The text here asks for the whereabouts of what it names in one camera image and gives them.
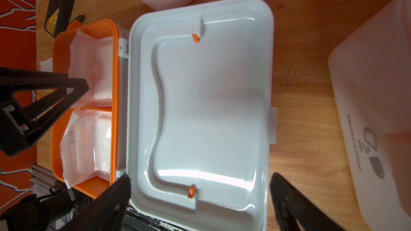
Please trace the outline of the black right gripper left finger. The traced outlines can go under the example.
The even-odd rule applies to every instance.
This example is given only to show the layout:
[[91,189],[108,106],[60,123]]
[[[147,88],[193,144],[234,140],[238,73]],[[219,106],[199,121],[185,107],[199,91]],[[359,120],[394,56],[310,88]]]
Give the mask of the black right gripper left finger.
[[131,180],[124,174],[61,230],[120,231],[130,198]]

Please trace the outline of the grey first aid box orange handle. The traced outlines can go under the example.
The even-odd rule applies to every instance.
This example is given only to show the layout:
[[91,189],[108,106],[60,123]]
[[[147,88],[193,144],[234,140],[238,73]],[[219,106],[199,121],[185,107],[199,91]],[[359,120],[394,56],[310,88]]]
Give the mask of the grey first aid box orange handle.
[[74,110],[112,114],[110,181],[73,188],[97,198],[122,175],[144,215],[199,231],[264,231],[274,17],[263,0],[222,0],[152,12],[129,31],[105,19],[62,32],[53,71],[69,72],[77,32],[113,37],[112,105],[70,108],[51,129],[51,165]]

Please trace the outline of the white gauze packet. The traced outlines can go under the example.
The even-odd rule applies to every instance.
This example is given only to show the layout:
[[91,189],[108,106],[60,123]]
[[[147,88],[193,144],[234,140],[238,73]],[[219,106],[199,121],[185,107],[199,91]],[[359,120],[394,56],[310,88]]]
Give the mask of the white gauze packet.
[[42,72],[53,72],[52,58],[49,58],[46,61],[40,62],[40,71],[42,71]]
[[112,105],[113,37],[94,38],[77,32],[70,45],[70,78],[86,79],[89,91],[74,108],[105,108]]
[[60,143],[63,179],[72,188],[94,177],[110,181],[112,114],[74,110]]

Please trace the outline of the aluminium left side rail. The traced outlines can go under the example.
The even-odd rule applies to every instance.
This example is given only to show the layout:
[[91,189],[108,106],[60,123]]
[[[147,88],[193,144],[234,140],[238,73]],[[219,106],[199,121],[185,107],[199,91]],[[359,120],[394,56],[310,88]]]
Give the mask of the aluminium left side rail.
[[59,181],[51,170],[39,166],[32,165],[32,193],[37,197],[50,195],[63,190],[65,183]]

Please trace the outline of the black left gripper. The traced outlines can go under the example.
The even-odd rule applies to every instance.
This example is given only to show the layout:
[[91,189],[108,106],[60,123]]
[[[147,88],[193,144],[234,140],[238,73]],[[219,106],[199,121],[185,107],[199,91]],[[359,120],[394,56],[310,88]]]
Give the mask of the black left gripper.
[[[31,148],[83,96],[82,88],[60,88],[21,107],[12,94],[1,95],[1,151],[13,157]],[[71,212],[72,190],[38,197],[29,195],[1,214],[9,231],[45,231],[49,224]]]

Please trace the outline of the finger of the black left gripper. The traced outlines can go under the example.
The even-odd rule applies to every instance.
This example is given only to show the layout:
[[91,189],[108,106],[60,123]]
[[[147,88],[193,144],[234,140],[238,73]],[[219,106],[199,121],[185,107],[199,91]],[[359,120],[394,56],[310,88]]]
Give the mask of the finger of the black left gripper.
[[89,86],[86,79],[70,78],[66,73],[1,67],[1,100],[10,99],[16,92],[46,89],[72,89],[82,97]]

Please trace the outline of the orange black pliers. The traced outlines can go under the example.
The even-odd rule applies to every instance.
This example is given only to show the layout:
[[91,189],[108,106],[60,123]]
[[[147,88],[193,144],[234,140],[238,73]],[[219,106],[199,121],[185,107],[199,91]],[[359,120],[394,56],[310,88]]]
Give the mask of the orange black pliers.
[[78,15],[77,17],[75,17],[75,18],[69,23],[69,25],[68,25],[68,27],[67,27],[66,30],[68,31],[68,30],[72,30],[72,29],[75,29],[75,28],[80,27],[80,26],[84,23],[85,19],[86,19],[86,15],[85,15],[85,14],[83,14],[83,15]]

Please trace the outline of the black tool case yellow label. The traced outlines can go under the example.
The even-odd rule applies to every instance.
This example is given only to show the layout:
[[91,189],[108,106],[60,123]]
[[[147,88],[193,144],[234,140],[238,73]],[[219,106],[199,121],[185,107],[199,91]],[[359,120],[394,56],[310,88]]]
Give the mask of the black tool case yellow label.
[[75,0],[49,0],[44,29],[53,38],[66,31]]

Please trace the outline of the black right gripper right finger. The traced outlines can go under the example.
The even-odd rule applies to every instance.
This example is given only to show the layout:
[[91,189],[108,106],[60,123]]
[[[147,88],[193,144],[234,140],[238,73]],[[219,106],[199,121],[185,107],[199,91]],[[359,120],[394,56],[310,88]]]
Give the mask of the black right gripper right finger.
[[272,176],[270,193],[281,231],[299,231],[299,226],[306,231],[343,230],[279,173]]

